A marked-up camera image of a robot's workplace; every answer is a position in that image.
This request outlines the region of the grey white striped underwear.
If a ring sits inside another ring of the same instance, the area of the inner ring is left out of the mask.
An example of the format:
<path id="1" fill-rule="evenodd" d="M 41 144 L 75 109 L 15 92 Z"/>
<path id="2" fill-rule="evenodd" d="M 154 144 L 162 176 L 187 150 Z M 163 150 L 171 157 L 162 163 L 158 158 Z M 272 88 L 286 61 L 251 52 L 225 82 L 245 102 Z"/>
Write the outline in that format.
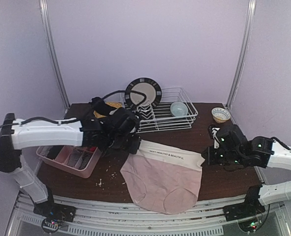
<path id="1" fill-rule="evenodd" d="M 68 162 L 67 162 L 67 166 L 75 167 L 75 165 L 79 161 L 79 159 L 82 156 L 82 154 L 83 154 L 82 150 L 73 149 L 71 151 L 71 153 L 70 153 L 70 156 L 69 156 L 69 159 L 68 159 Z"/>

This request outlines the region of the pink white underwear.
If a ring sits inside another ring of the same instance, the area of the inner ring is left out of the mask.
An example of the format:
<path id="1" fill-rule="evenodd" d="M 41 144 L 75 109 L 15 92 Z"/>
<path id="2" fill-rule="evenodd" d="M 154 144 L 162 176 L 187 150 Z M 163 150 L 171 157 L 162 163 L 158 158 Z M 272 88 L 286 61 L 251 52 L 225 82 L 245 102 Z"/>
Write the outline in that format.
<path id="1" fill-rule="evenodd" d="M 134 204 L 149 211 L 179 214 L 198 200 L 204 161 L 200 153 L 142 140 L 120 172 Z"/>

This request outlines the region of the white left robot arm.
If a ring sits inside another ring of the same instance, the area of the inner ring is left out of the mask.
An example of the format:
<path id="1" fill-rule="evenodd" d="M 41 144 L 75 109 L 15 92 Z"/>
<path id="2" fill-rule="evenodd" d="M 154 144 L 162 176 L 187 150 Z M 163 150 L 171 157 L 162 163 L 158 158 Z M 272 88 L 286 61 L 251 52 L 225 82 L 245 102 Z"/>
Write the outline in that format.
<path id="1" fill-rule="evenodd" d="M 135 154 L 141 138 L 135 133 L 140 117 L 125 108 L 103 118 L 51 120 L 33 117 L 26 120 L 6 115 L 0 125 L 0 172 L 9 173 L 35 204 L 52 203 L 50 190 L 26 163 L 23 150 L 35 147 L 70 146 L 121 149 Z"/>

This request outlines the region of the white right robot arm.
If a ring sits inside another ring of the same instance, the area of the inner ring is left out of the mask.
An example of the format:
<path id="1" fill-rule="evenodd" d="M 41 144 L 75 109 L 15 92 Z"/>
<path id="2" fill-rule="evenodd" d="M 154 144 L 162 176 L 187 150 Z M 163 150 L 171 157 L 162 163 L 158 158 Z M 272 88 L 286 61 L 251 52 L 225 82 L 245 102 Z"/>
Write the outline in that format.
<path id="1" fill-rule="evenodd" d="M 291 146 L 276 137 L 256 136 L 248 140 L 236 125 L 210 125 L 213 144 L 202 153 L 208 165 L 256 167 L 264 182 L 252 186 L 244 202 L 253 206 L 291 200 Z"/>

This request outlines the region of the striped rolled underwear in box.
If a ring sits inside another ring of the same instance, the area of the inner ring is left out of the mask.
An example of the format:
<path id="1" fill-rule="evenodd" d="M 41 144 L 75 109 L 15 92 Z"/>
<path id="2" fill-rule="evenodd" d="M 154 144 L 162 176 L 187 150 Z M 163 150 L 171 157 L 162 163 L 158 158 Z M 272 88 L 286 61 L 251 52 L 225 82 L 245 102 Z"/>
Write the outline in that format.
<path id="1" fill-rule="evenodd" d="M 79 166 L 79 170 L 83 170 L 87 167 L 89 161 L 91 160 L 91 157 L 92 155 L 89 153 L 89 154 L 85 154 L 83 157 L 82 157 L 82 162 Z"/>

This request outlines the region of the yellow plate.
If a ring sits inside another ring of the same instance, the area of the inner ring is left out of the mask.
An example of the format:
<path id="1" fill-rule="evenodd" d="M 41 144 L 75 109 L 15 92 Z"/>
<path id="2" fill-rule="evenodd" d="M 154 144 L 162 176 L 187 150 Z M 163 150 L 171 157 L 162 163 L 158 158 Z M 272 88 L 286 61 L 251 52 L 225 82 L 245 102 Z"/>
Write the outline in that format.
<path id="1" fill-rule="evenodd" d="M 120 102 L 106 102 L 106 104 L 113 107 L 113 108 L 116 108 L 116 109 L 122 107 L 122 104 Z M 96 118 L 104 118 L 105 117 L 104 115 L 99 114 L 96 111 L 94 111 L 93 114 Z"/>

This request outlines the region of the black sock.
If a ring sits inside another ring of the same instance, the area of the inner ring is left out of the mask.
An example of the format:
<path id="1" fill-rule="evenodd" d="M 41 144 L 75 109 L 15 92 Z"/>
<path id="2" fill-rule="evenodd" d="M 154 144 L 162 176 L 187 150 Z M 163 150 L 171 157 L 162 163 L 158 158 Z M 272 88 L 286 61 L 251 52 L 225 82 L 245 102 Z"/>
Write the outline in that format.
<path id="1" fill-rule="evenodd" d="M 91 108 L 96 111 L 98 114 L 103 116 L 108 116 L 110 112 L 113 110 L 113 107 L 106 104 L 105 101 L 100 97 L 94 97 L 89 102 Z"/>

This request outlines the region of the patterned ceramic bowl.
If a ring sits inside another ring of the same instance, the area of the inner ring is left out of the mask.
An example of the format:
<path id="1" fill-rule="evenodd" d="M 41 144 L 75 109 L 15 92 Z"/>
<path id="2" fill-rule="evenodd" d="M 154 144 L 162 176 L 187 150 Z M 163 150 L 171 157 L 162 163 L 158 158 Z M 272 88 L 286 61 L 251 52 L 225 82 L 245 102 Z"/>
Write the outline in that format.
<path id="1" fill-rule="evenodd" d="M 211 110 L 211 114 L 216 123 L 224 123 L 231 119 L 230 112 L 224 108 L 215 107 Z"/>

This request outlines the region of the pink plastic organizer box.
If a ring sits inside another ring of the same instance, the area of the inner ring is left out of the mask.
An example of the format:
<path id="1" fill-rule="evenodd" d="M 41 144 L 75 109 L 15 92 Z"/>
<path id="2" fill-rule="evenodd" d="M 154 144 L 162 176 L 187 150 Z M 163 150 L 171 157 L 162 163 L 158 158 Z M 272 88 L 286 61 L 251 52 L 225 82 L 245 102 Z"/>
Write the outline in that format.
<path id="1" fill-rule="evenodd" d="M 52 167 L 81 178 L 89 178 L 102 152 L 96 147 L 44 146 L 39 147 L 36 154 Z"/>

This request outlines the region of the black rimmed beige plate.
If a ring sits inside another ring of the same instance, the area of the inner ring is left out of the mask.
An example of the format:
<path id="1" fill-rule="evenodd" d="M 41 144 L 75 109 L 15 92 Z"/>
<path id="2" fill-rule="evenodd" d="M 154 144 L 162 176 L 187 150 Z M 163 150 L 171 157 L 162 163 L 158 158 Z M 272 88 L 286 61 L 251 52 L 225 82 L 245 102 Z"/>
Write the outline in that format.
<path id="1" fill-rule="evenodd" d="M 160 85 L 151 78 L 137 78 L 126 88 L 124 99 L 127 106 L 135 109 L 139 106 L 156 107 L 162 98 Z"/>

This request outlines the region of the light blue bowl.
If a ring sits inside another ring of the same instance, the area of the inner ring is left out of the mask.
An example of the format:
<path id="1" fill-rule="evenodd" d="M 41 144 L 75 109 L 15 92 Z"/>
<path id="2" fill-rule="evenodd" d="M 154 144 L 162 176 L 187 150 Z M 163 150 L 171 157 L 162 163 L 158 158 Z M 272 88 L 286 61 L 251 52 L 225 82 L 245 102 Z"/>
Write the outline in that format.
<path id="1" fill-rule="evenodd" d="M 172 116 L 174 117 L 182 117 L 188 114 L 187 105 L 179 101 L 171 104 L 170 111 L 171 111 Z"/>

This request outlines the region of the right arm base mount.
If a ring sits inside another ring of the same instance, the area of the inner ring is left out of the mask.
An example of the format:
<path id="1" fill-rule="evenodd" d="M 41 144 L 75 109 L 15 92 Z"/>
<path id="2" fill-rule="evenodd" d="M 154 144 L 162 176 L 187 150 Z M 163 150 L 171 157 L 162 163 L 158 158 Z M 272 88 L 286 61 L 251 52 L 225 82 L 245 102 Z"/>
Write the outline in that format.
<path id="1" fill-rule="evenodd" d="M 265 207 L 258 204 L 239 203 L 223 207 L 227 222 L 236 221 L 244 233 L 255 233 L 265 222 Z"/>

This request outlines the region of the aluminium front rail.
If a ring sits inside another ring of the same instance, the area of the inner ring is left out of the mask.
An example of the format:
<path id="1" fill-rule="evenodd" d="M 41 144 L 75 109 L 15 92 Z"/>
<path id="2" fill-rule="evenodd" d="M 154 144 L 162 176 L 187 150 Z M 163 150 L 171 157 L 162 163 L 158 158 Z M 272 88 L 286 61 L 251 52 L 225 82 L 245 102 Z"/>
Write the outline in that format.
<path id="1" fill-rule="evenodd" d="M 227 222 L 223 207 L 242 203 L 244 196 L 199 201 L 178 215 L 146 211 L 134 204 L 107 203 L 55 196 L 56 202 L 76 208 L 73 222 L 64 222 L 53 236 L 291 236 L 283 203 L 270 205 L 268 218 L 255 233 L 245 233 L 242 220 Z M 51 236 L 41 229 L 44 217 L 33 213 L 30 198 L 20 193 L 5 236 Z"/>

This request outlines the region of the aluminium frame post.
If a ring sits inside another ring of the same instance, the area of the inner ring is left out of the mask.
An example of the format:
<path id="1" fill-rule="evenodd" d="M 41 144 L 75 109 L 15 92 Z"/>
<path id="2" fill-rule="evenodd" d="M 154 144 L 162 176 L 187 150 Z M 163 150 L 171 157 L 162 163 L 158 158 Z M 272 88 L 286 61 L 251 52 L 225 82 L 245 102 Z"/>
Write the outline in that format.
<path id="1" fill-rule="evenodd" d="M 242 38 L 241 47 L 240 47 L 240 53 L 239 53 L 236 70 L 233 77 L 233 83 L 231 86 L 229 97 L 226 102 L 226 107 L 228 110 L 231 110 L 233 107 L 233 102 L 237 95 L 238 86 L 242 78 L 242 73 L 243 73 L 243 69 L 245 65 L 245 58 L 246 58 L 247 51 L 249 48 L 249 42 L 250 42 L 251 32 L 253 28 L 256 5 L 257 5 L 256 0 L 248 1 L 247 16 L 246 16 L 244 33 L 243 33 L 243 38 Z"/>
<path id="2" fill-rule="evenodd" d="M 40 5 L 40 12 L 41 12 L 41 18 L 42 23 L 45 31 L 45 36 L 47 40 L 47 45 L 49 49 L 49 54 L 52 62 L 52 66 L 55 73 L 55 78 L 58 84 L 58 90 L 62 98 L 62 102 L 64 104 L 65 109 L 70 108 L 70 102 L 67 96 L 66 88 L 62 79 L 61 70 L 59 67 L 58 57 L 56 54 L 55 44 L 54 44 L 54 38 L 52 34 L 51 29 L 51 22 L 50 22 L 50 15 L 48 10 L 48 1 L 47 0 L 39 0 Z"/>

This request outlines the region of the right aluminium frame post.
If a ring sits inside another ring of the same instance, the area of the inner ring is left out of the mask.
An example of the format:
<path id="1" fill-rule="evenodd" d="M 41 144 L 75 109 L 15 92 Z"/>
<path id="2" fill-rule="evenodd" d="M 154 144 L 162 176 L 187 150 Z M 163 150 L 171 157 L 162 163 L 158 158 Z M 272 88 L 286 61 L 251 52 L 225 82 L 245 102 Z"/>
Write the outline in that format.
<path id="1" fill-rule="evenodd" d="M 244 33 L 243 33 L 243 38 L 242 38 L 241 47 L 240 47 L 240 53 L 239 53 L 236 70 L 233 77 L 233 83 L 231 86 L 229 97 L 226 102 L 226 107 L 228 110 L 231 110 L 233 107 L 233 102 L 237 95 L 238 86 L 242 78 L 242 73 L 243 73 L 243 69 L 245 65 L 245 58 L 246 58 L 247 51 L 249 48 L 249 42 L 250 42 L 251 32 L 253 28 L 256 5 L 257 5 L 256 0 L 248 1 L 247 16 L 246 16 Z"/>

